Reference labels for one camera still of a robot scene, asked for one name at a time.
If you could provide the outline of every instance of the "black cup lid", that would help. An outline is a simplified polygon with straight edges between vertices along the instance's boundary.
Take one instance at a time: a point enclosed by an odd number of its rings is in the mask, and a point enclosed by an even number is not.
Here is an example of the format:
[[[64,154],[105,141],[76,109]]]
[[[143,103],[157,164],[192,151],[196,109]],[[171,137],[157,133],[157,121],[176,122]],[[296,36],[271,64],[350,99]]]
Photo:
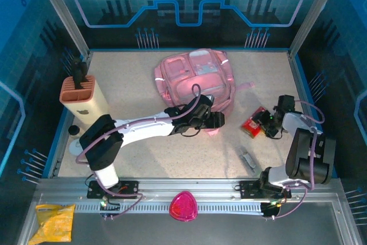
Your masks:
[[[70,135],[74,136],[80,132],[79,126],[72,125],[69,127],[68,132]]]

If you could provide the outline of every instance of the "gray metal object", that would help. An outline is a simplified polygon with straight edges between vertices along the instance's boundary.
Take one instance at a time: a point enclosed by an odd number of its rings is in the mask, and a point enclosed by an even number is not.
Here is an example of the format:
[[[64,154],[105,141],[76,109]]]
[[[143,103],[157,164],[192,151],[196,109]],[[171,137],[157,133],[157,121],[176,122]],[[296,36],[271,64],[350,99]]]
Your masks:
[[[64,0],[50,0],[52,6],[54,7],[56,13],[63,22],[66,30],[70,34],[72,40],[77,46],[80,54],[86,58],[89,55],[89,48],[85,42],[83,35],[80,33],[78,26],[76,25],[67,5]]]
[[[139,191],[144,194],[144,199],[135,213],[167,213],[167,206],[175,195],[182,190],[189,190],[196,198],[201,213],[239,213],[258,211],[260,201],[242,200],[240,193],[234,190],[240,179],[135,179],[139,181]],[[303,188],[295,189],[289,203],[295,203],[302,198]],[[31,235],[36,231],[36,204],[76,204],[76,213],[99,212],[99,200],[86,198],[87,187],[83,178],[54,178],[41,179],[37,186],[33,201],[29,208],[18,245],[26,244]],[[121,202],[125,207],[134,202],[133,199],[114,200]],[[317,185],[315,191],[308,194],[305,204],[314,204],[315,208],[320,204],[331,204],[336,224],[336,232],[344,244],[362,244],[357,227],[353,221],[348,201],[343,192],[340,180],[332,179],[328,185]],[[300,223],[292,225],[294,229],[289,231],[303,230],[303,218]],[[264,224],[262,231],[271,230],[271,224]]]
[[[314,0],[314,3],[311,5],[309,12],[306,15],[306,18],[302,22],[291,46],[290,46],[290,56],[295,57],[301,48],[304,40],[309,34],[310,30],[315,24],[316,19],[320,15],[321,11],[325,7],[327,0]]]

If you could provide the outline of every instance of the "white robotic arm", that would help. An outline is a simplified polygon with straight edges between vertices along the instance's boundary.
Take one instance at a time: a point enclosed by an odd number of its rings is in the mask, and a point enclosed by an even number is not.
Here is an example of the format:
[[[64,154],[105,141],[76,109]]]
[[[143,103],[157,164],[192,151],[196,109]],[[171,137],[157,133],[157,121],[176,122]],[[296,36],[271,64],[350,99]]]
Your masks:
[[[101,116],[80,138],[83,149],[95,143],[95,140],[107,132],[120,129],[106,135],[86,152],[89,167],[105,188],[115,186],[119,178],[115,171],[114,159],[121,147],[151,137],[182,134],[190,128],[197,131],[219,128],[224,125],[224,115],[221,112],[211,112],[213,102],[212,95],[200,95],[181,109],[169,107],[150,117],[112,120],[109,115]]]
[[[274,110],[276,113],[273,115],[270,115],[268,111],[259,114],[257,121],[268,137],[274,138],[274,135],[280,130],[281,133],[285,131],[292,135],[293,142],[286,164],[267,168],[263,172],[265,186],[285,188],[290,182],[309,183],[311,145],[314,137],[317,140],[314,143],[313,178],[315,183],[327,184],[333,172],[335,140],[327,138],[302,113],[295,111],[293,96],[280,96]]]

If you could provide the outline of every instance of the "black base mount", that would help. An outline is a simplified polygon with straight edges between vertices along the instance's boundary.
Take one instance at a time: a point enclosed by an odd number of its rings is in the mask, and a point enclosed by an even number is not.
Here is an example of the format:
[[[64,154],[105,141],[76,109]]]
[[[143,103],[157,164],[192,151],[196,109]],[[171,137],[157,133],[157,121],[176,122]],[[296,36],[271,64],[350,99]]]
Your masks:
[[[267,168],[257,180],[240,181],[238,190],[241,194],[241,199],[283,199],[291,198],[291,191],[287,191],[279,186],[274,186],[269,183],[270,168]]]
[[[138,193],[139,182],[120,180],[118,184],[116,184],[112,188],[109,188],[109,190],[112,191],[112,192],[115,192],[115,193],[120,193],[121,195],[131,195],[131,194],[134,194],[134,193]],[[89,182],[87,198],[88,199],[102,199],[103,196],[108,196],[109,198],[114,198],[113,196],[110,196],[108,193],[106,193],[99,186],[97,181]],[[137,198],[137,196],[129,197],[129,199],[136,199],[136,198]]]

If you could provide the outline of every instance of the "pen holder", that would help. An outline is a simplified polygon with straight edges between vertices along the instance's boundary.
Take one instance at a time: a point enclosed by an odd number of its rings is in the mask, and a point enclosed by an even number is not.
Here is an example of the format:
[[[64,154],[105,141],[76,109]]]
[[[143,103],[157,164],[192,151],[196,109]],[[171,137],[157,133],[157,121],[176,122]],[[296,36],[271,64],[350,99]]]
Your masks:
[[[67,77],[60,92],[60,102],[85,125],[93,124],[108,114],[108,104],[94,76],[86,76],[88,82],[80,83],[83,89],[75,89],[73,77]]]

